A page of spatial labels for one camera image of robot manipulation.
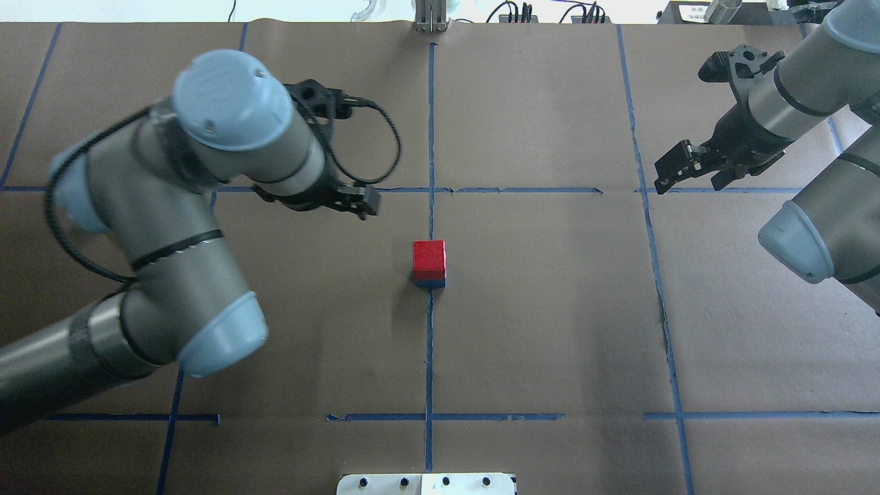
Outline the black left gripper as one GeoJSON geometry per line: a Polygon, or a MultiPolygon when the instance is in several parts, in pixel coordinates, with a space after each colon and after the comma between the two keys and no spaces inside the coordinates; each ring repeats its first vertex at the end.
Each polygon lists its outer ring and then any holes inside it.
{"type": "Polygon", "coordinates": [[[372,185],[349,185],[339,179],[320,179],[317,183],[300,193],[280,195],[270,193],[267,185],[254,182],[252,190],[267,203],[282,204],[294,211],[312,211],[327,208],[351,212],[365,221],[367,217],[377,216],[380,207],[380,192],[372,185]]]}

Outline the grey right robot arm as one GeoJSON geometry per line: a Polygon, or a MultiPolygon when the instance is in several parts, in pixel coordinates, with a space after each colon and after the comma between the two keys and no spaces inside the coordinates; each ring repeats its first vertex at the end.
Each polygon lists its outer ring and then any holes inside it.
{"type": "Polygon", "coordinates": [[[673,144],[654,161],[653,188],[666,194],[709,175],[714,191],[767,172],[792,145],[845,110],[860,135],[761,226],[767,254],[808,284],[833,280],[878,311],[878,3],[837,1],[789,52],[741,44],[698,69],[728,85],[734,104],[702,143],[673,144]]]}

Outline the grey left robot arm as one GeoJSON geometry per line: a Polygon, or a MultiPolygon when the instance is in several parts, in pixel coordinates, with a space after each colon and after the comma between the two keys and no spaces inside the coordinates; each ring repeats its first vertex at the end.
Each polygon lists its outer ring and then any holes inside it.
{"type": "Polygon", "coordinates": [[[266,318],[206,194],[245,176],[290,210],[376,215],[376,179],[347,171],[331,144],[355,107],[378,110],[217,49],[169,97],[58,154],[42,203],[54,239],[122,288],[2,348],[2,433],[165,364],[204,378],[261,348],[266,318]]]}

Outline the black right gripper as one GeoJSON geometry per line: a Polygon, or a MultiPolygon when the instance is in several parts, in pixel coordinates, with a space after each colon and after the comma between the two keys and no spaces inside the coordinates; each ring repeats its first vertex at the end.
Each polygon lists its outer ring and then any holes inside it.
{"type": "Polygon", "coordinates": [[[679,182],[716,171],[711,182],[714,190],[720,191],[745,175],[760,175],[785,149],[785,138],[759,125],[745,104],[736,104],[702,145],[681,140],[654,163],[654,189],[663,195],[679,182]]]}

